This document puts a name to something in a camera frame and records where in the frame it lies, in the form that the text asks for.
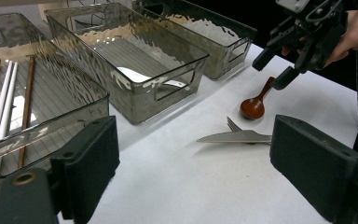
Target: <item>white table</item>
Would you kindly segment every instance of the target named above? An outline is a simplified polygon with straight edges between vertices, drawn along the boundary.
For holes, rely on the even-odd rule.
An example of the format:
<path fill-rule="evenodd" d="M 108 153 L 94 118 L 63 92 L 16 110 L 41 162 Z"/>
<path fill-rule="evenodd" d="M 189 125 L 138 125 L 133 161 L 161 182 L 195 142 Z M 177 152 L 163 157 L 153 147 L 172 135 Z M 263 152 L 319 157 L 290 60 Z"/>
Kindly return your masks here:
<path fill-rule="evenodd" d="M 272 89 L 264 118 L 242 118 L 241 102 L 290 65 L 275 57 L 257 72 L 251 63 L 261 50 L 253 45 L 246 68 L 218 81 L 204 77 L 196 94 L 144 124 L 132 126 L 111 108 L 121 164 L 90 223 L 328 223 L 270 164 L 268 145 L 196 142 L 228 132 L 227 116 L 243 129 L 271 134 L 275 115 L 283 114 L 352 147 L 356 92 L 311 72 L 282 91 Z"/>

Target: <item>wooden spoon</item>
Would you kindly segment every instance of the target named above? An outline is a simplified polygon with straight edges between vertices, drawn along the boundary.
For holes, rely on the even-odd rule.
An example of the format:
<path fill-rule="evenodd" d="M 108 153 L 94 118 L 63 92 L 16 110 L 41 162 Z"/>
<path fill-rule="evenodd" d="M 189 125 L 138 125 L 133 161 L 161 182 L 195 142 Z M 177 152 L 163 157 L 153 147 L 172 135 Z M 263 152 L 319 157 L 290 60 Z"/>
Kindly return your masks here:
<path fill-rule="evenodd" d="M 275 77 L 269 77 L 263 90 L 255 98 L 244 100 L 241 103 L 241 113 L 247 119 L 260 119 L 264 115 L 264 96 L 271 89 L 271 84 L 275 80 Z"/>

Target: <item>plastic storage container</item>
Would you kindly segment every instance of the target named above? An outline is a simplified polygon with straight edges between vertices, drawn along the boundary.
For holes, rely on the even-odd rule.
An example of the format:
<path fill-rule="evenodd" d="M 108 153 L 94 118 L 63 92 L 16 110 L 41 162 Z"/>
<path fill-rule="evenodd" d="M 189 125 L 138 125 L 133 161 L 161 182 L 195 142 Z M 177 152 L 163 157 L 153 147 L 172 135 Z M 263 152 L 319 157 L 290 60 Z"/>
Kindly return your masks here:
<path fill-rule="evenodd" d="M 131 124 L 198 90 L 208 53 L 130 8 L 111 3 L 45 13 L 56 44 L 110 91 L 111 104 Z"/>
<path fill-rule="evenodd" d="M 182 0 L 137 0 L 132 9 L 165 29 L 205 49 L 210 57 L 204 75 L 211 80 L 245 66 L 256 29 Z"/>
<path fill-rule="evenodd" d="M 30 125 L 22 128 L 30 55 L 35 56 Z M 0 96 L 9 61 L 18 63 L 0 178 L 24 168 L 49 168 L 48 155 L 92 121 L 109 116 L 109 92 L 57 49 L 21 14 L 0 15 Z"/>

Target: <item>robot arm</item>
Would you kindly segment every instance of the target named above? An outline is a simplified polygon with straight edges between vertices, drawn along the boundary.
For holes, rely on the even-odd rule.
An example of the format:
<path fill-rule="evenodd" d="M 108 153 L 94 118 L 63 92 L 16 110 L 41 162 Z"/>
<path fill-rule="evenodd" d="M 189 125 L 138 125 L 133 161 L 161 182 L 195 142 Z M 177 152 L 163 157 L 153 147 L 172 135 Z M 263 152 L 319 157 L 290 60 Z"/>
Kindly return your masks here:
<path fill-rule="evenodd" d="M 252 66 L 261 71 L 283 46 L 302 49 L 294 67 L 287 67 L 272 83 L 284 89 L 300 73 L 322 69 L 347 28 L 348 13 L 342 0 L 276 0 L 289 17 L 270 32 L 267 47 Z"/>
<path fill-rule="evenodd" d="M 0 223 L 88 223 L 120 164 L 115 116 L 96 119 L 49 156 L 0 182 Z"/>
<path fill-rule="evenodd" d="M 358 224 L 358 152 L 304 120 L 277 115 L 271 164 L 334 224 Z"/>

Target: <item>knife blade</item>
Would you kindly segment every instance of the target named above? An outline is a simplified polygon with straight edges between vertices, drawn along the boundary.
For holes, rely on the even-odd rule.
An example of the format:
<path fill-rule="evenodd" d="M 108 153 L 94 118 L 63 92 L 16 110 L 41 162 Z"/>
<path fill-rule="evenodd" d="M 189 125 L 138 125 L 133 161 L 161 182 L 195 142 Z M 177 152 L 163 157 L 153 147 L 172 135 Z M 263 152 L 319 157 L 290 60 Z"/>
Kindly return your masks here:
<path fill-rule="evenodd" d="M 197 142 L 202 143 L 267 143 L 270 144 L 272 135 L 257 133 L 252 130 L 237 132 L 215 133 L 200 138 Z"/>

